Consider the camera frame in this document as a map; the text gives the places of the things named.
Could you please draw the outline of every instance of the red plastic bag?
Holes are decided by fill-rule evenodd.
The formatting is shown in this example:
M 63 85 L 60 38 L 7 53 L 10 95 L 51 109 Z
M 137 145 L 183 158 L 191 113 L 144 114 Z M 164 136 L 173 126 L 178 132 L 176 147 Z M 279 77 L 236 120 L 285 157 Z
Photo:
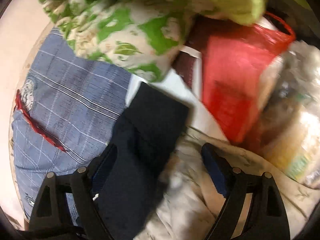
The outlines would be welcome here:
M 269 30 L 257 24 L 241 26 L 216 21 L 203 60 L 203 103 L 232 143 L 240 143 L 258 117 L 259 78 L 272 60 L 295 40 L 290 33 Z

